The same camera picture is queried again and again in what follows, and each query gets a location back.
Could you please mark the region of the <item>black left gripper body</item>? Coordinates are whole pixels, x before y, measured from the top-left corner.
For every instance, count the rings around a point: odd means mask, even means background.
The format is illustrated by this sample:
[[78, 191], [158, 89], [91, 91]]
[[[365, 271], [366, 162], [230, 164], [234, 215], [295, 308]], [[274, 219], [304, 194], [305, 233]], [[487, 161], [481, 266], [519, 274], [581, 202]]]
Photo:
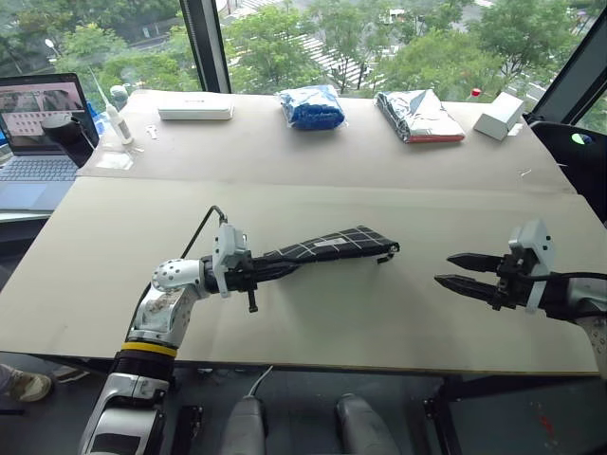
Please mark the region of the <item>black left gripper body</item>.
[[236, 266], [230, 268], [224, 274], [224, 277], [229, 291], [237, 291], [248, 295], [248, 311], [256, 313], [258, 311], [255, 298], [257, 280], [251, 255], [245, 254], [241, 257]]

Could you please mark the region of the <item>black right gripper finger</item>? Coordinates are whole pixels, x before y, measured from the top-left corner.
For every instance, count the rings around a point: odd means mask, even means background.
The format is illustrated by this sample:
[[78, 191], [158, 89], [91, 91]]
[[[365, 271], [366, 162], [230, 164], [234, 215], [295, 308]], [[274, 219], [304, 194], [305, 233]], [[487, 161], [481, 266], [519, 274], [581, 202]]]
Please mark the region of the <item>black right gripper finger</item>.
[[482, 253], [458, 253], [449, 256], [447, 261], [466, 270], [496, 272], [501, 264], [501, 257]]
[[436, 275], [434, 280], [461, 296], [481, 301], [492, 301], [496, 286], [454, 274]]

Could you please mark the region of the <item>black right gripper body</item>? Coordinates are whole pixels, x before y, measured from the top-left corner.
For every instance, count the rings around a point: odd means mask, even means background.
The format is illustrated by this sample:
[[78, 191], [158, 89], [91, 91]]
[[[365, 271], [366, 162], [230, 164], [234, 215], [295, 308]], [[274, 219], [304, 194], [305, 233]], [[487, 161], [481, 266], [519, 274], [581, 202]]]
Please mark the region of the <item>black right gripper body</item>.
[[493, 310], [526, 306], [533, 285], [526, 277], [533, 267], [533, 253], [509, 253], [503, 257], [496, 269], [499, 280], [490, 301]]

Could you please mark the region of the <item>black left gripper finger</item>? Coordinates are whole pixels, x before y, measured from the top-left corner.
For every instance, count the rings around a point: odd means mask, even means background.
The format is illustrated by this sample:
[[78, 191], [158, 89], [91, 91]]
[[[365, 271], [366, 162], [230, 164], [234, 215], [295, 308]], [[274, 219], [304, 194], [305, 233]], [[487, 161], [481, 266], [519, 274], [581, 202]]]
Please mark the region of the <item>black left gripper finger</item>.
[[258, 257], [252, 259], [253, 267], [258, 272], [294, 270], [297, 264], [285, 258]]
[[258, 271], [258, 282], [271, 282], [292, 274], [298, 267], [271, 267]]

